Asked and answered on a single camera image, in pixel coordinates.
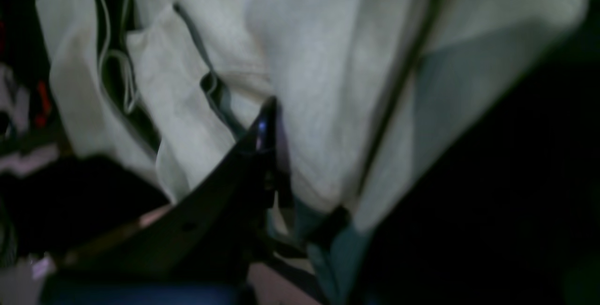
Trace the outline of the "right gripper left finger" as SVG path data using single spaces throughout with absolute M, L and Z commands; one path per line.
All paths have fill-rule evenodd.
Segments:
M 43 291 L 238 291 L 277 187 L 278 103 L 176 207 L 96 258 L 63 269 Z

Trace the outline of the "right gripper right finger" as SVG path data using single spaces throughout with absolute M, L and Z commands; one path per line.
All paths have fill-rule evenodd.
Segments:
M 324 249 L 330 249 L 336 236 L 351 221 L 351 213 L 344 207 L 337 207 L 324 214 L 308 209 L 305 216 L 305 239 Z

